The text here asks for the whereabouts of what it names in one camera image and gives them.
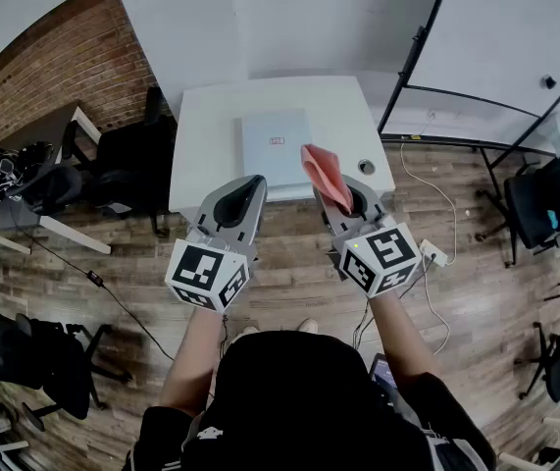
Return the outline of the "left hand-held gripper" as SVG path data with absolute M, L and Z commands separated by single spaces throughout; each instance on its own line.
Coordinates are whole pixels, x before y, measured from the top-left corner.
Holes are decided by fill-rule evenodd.
M 216 313 L 236 301 L 251 279 L 266 199 L 263 176 L 234 180 L 206 196 L 197 225 L 176 241 L 165 276 L 178 300 Z

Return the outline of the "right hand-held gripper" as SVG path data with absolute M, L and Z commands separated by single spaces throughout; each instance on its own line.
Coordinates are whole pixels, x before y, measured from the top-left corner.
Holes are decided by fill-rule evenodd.
M 406 283 L 420 265 L 421 254 L 407 225 L 384 213 L 372 188 L 342 177 L 352 196 L 350 213 L 313 187 L 331 231 L 328 256 L 342 279 L 354 282 L 371 298 Z

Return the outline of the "pink cloth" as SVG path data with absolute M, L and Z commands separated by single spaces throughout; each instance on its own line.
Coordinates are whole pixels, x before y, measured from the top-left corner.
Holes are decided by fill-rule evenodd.
M 344 213 L 351 213 L 353 196 L 340 172 L 337 155 L 312 143 L 302 145 L 300 153 L 302 167 L 314 188 Z

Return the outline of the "person's right forearm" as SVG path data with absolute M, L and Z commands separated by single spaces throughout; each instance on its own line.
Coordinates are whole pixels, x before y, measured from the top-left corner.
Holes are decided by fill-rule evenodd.
M 394 291 L 368 300 L 382 348 L 398 386 L 423 374 L 438 375 L 437 363 Z

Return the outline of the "person's left forearm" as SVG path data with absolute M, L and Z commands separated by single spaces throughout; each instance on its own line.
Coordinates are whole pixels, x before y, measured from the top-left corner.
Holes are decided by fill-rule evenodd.
M 205 410 L 219 357 L 223 316 L 196 308 L 166 377 L 159 405 L 196 417 Z

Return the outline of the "white power strip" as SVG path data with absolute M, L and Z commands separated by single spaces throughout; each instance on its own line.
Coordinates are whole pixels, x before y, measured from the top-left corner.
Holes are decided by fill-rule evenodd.
M 447 255 L 427 239 L 422 240 L 419 250 L 427 260 L 432 261 L 438 267 L 445 267 L 448 264 Z

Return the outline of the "black smartphone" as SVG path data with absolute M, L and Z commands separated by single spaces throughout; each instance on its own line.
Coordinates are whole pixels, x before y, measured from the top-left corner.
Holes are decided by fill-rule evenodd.
M 397 385 L 383 353 L 377 353 L 374 356 L 369 375 L 371 380 L 383 390 L 397 390 Z

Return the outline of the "person's black shirt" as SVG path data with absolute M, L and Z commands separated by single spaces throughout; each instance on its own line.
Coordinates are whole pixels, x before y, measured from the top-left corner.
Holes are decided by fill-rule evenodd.
M 414 420 L 340 340 L 253 334 L 229 347 L 200 415 L 145 411 L 123 471 L 495 471 L 493 449 L 438 377 L 415 377 L 401 396 Z

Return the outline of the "dark grey desk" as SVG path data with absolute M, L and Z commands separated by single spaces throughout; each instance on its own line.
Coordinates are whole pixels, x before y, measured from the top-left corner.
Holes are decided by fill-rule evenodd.
M 44 167 L 48 169 L 55 165 L 68 164 L 71 160 L 63 157 L 63 140 L 66 128 L 81 129 L 95 143 L 101 138 L 99 129 L 88 119 L 78 103 L 72 102 L 11 133 L 0 140 L 0 147 L 20 150 L 37 141 L 46 141 L 53 144 L 53 150 Z M 94 251 L 106 255 L 111 253 L 110 245 L 85 235 L 50 216 L 41 216 L 29 211 L 22 201 L 6 198 L 0 202 L 0 233 L 16 228 L 26 230 L 38 227 L 45 228 Z M 29 248 L 2 236 L 0 236 L 0 244 L 25 254 L 30 253 Z

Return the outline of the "black framed whiteboard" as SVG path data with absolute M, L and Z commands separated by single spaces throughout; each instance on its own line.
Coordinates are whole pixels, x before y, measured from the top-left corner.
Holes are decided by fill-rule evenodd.
M 559 152 L 560 0 L 435 0 L 378 130 Z

